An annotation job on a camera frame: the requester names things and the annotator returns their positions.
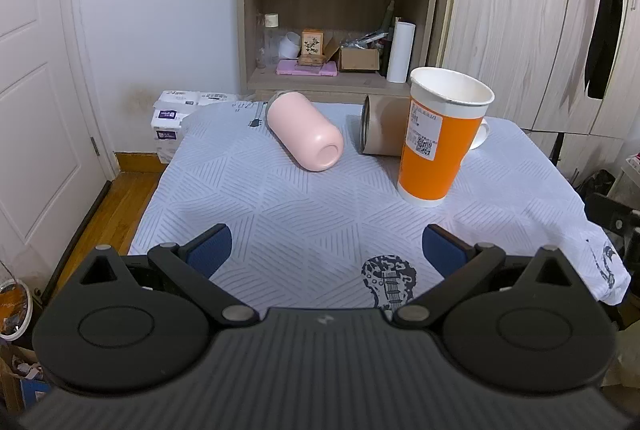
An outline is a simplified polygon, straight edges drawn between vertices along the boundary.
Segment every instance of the wardrobe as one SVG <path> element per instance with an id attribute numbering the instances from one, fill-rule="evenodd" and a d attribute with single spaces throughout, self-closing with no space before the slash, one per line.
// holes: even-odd
<path id="1" fill-rule="evenodd" d="M 445 68 L 489 85 L 489 116 L 507 118 L 547 155 L 564 132 L 558 169 L 577 185 L 616 158 L 640 105 L 640 9 L 623 0 L 604 98 L 584 68 L 600 0 L 452 0 Z"/>

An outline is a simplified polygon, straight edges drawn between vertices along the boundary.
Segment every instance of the pink tumbler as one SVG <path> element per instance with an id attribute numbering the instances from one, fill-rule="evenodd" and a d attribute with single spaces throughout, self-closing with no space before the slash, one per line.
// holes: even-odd
<path id="1" fill-rule="evenodd" d="M 267 124 L 300 166 L 312 172 L 331 168 L 340 159 L 340 130 L 299 92 L 276 94 L 267 105 Z"/>

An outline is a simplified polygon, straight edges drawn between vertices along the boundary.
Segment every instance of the white label sticker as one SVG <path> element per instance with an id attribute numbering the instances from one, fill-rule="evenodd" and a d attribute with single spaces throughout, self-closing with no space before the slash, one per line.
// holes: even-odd
<path id="1" fill-rule="evenodd" d="M 434 114 L 411 100 L 409 125 L 406 130 L 406 144 L 417 155 L 433 161 L 436 157 L 442 116 Z"/>

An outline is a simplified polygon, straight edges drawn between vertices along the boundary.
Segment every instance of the wooden floor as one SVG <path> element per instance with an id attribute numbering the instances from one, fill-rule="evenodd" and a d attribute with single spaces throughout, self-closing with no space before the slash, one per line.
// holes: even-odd
<path id="1" fill-rule="evenodd" d="M 161 176 L 153 172 L 123 172 L 114 179 L 66 263 L 56 292 L 96 244 L 110 244 L 119 254 L 127 254 Z"/>

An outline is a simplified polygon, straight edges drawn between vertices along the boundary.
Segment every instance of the purple label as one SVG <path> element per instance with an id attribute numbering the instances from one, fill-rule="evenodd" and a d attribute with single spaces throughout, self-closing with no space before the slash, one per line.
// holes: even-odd
<path id="1" fill-rule="evenodd" d="M 175 110 L 161 110 L 160 114 L 158 114 L 158 118 L 161 120 L 175 120 L 175 115 Z"/>
<path id="2" fill-rule="evenodd" d="M 156 130 L 158 139 L 176 139 L 175 132 L 171 130 Z"/>

